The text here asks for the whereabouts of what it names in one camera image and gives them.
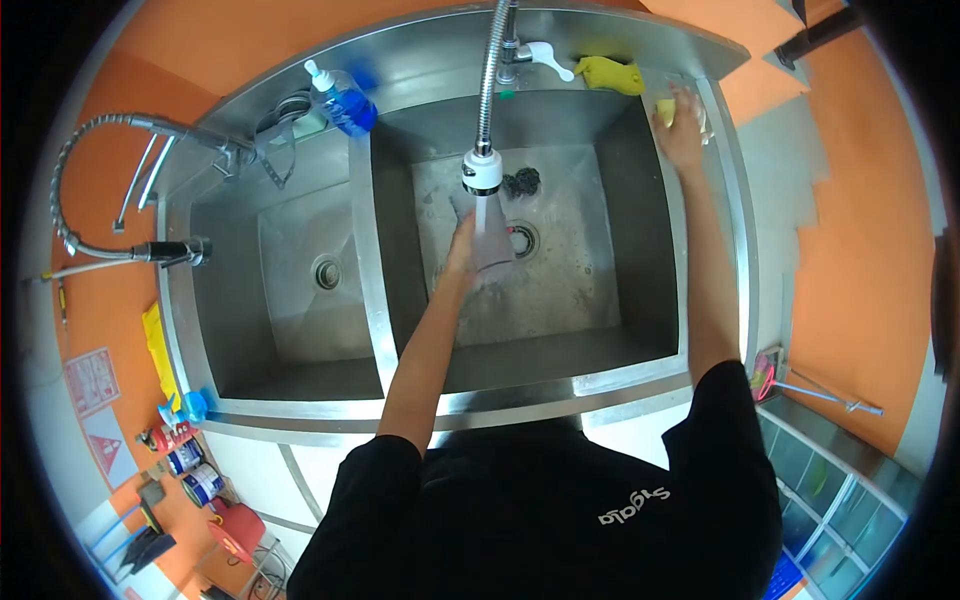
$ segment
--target hand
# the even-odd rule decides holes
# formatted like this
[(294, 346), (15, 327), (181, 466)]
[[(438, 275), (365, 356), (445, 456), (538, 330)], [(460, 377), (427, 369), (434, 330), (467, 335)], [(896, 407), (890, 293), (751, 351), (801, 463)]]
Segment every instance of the hand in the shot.
[(473, 277), (476, 275), (476, 265), (473, 264), (473, 230), (475, 228), (476, 220), (471, 211), (453, 232), (450, 252), (446, 255), (444, 266), (445, 274), (462, 277), (467, 286), (472, 284)]
[(700, 134), (700, 121), (697, 118), (697, 98), (689, 87), (679, 88), (670, 84), (677, 111), (673, 123), (667, 127), (663, 117), (654, 112), (654, 136), (660, 144), (660, 150), (673, 163), (678, 171), (699, 167), (704, 156), (703, 137)]

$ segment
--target stainless steel sink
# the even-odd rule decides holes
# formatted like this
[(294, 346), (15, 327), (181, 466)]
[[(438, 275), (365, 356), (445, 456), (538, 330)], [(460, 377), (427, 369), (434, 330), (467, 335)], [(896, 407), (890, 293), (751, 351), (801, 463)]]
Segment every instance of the stainless steel sink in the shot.
[[(458, 220), (478, 99), (390, 112), (372, 132), (373, 201), (397, 354), (416, 327)], [(660, 162), (639, 99), (584, 90), (494, 103), (504, 171), (532, 167), (533, 196), (500, 192), (517, 253), (468, 295), (445, 393), (601, 372), (676, 354), (677, 281)]]
[[(378, 75), (370, 94), (380, 116), (369, 136), (298, 141), (283, 192), (259, 165), (229, 187), (207, 166), (215, 153), (173, 149), (156, 184), (157, 239), (205, 235), (213, 256), (160, 270), (157, 286), (178, 385), (211, 397), (204, 428), (306, 445), (376, 430), (457, 209), (471, 204), (457, 169), (475, 141), (490, 23), (484, 7), (443, 7), (315, 48), (324, 68), (365, 64)], [(634, 60), (646, 91), (588, 90), (527, 65), (495, 90), (492, 142), (507, 173), (530, 166), (542, 179), (535, 197), (503, 201), (516, 247), (524, 231), (536, 246), (467, 298), (438, 431), (572, 414), (598, 425), (686, 397), (684, 201), (647, 125), (671, 82), (705, 101), (715, 133), (705, 166), (729, 230), (745, 364), (756, 353), (749, 188), (718, 83), (749, 53), (647, 13), (563, 1), (521, 6), (516, 26), (520, 39), (550, 42), (567, 68), (582, 56)], [(249, 138), (278, 98), (307, 85), (304, 57), (200, 125)], [(285, 153), (271, 157), (280, 171)]]
[[(273, 160), (289, 160), (276, 151)], [(221, 395), (382, 397), (353, 237), (348, 147), (338, 133), (298, 145), (278, 191), (259, 167), (193, 205), (217, 260), (194, 274), (207, 358)]]

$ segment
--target mop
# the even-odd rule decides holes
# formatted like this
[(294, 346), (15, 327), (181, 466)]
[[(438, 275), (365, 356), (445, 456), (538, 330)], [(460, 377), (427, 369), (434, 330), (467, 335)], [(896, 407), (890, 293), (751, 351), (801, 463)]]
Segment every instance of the mop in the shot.
[(754, 395), (754, 402), (761, 402), (770, 394), (770, 391), (773, 388), (778, 387), (784, 390), (791, 390), (793, 392), (799, 392), (801, 394), (807, 394), (808, 396), (815, 396), (824, 400), (843, 404), (848, 413), (851, 413), (854, 410), (862, 410), (871, 413), (872, 415), (877, 415), (879, 417), (883, 416), (882, 408), (872, 406), (868, 403), (861, 402), (860, 400), (857, 402), (850, 402), (841, 397), (835, 396), (813, 379), (810, 379), (806, 375), (797, 372), (797, 370), (788, 365), (785, 365), (787, 372), (792, 372), (800, 379), (803, 379), (811, 385), (819, 388), (820, 392), (813, 392), (795, 385), (790, 385), (789, 383), (784, 383), (783, 381), (778, 381), (777, 366), (779, 365), (782, 352), (782, 348), (773, 346), (764, 350), (763, 352), (760, 352), (756, 356), (756, 360), (754, 361), (754, 376), (750, 380), (750, 388), (751, 393)]

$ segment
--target faucet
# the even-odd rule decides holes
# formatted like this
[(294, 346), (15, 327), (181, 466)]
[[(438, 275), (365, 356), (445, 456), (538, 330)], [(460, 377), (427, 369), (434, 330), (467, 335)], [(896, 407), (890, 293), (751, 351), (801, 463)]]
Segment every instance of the faucet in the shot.
[(130, 203), (134, 188), (139, 183), (140, 172), (143, 170), (143, 166), (147, 161), (147, 156), (150, 154), (151, 149), (153, 149), (160, 135), (165, 135), (167, 140), (154, 161), (150, 175), (144, 183), (143, 192), (137, 203), (138, 209), (142, 209), (152, 198), (154, 182), (156, 181), (160, 167), (163, 166), (163, 162), (166, 160), (170, 149), (178, 140), (190, 140), (220, 153), (219, 157), (224, 160), (225, 166), (217, 164), (216, 161), (214, 161), (211, 166), (224, 176), (225, 181), (236, 180), (240, 174), (240, 169), (253, 163), (256, 159), (256, 153), (253, 151), (252, 146), (243, 140), (185, 125), (155, 114), (112, 112), (93, 117), (81, 125), (79, 129), (73, 132), (70, 139), (63, 144), (60, 155), (57, 157), (57, 164), (54, 165), (54, 174), (50, 180), (50, 214), (53, 217), (54, 231), (57, 233), (57, 236), (63, 240), (63, 245), (71, 256), (77, 252), (82, 252), (106, 260), (133, 259), (144, 262), (159, 262), (160, 267), (169, 267), (180, 263), (189, 263), (193, 266), (204, 264), (210, 257), (212, 246), (209, 239), (201, 236), (193, 236), (179, 242), (144, 242), (127, 249), (109, 249), (86, 244), (86, 242), (81, 240), (80, 234), (67, 225), (60, 205), (60, 185), (63, 168), (66, 166), (66, 161), (70, 158), (70, 153), (73, 152), (80, 138), (106, 123), (136, 127), (154, 134), (147, 144), (147, 149), (144, 151), (143, 157), (140, 158), (140, 163), (137, 165), (136, 171), (133, 174), (133, 181), (120, 207), (120, 216), (113, 222), (114, 233), (121, 233), (124, 230), (124, 214), (127, 211), (127, 205)]
[(517, 0), (496, 0), (490, 25), (490, 37), (480, 80), (480, 112), (477, 137), (473, 149), (464, 155), (461, 165), (464, 189), (477, 197), (495, 194), (503, 181), (503, 160), (493, 149), (490, 123), (493, 103), (493, 81), (512, 84), (516, 81), (516, 65), (539, 62), (553, 68), (565, 82), (573, 81), (573, 73), (561, 67), (553, 56), (553, 46), (545, 41), (520, 44), (516, 38)]

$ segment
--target white faucet handle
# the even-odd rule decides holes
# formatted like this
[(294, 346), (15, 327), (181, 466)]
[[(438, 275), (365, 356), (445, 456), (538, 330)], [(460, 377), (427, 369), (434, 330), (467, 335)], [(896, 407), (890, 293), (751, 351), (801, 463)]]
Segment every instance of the white faucet handle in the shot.
[(554, 60), (553, 46), (551, 46), (548, 42), (528, 41), (527, 47), (530, 48), (530, 59), (533, 62), (545, 64), (554, 71), (557, 71), (557, 75), (560, 75), (560, 79), (564, 80), (565, 82), (573, 81), (573, 72), (564, 69)]

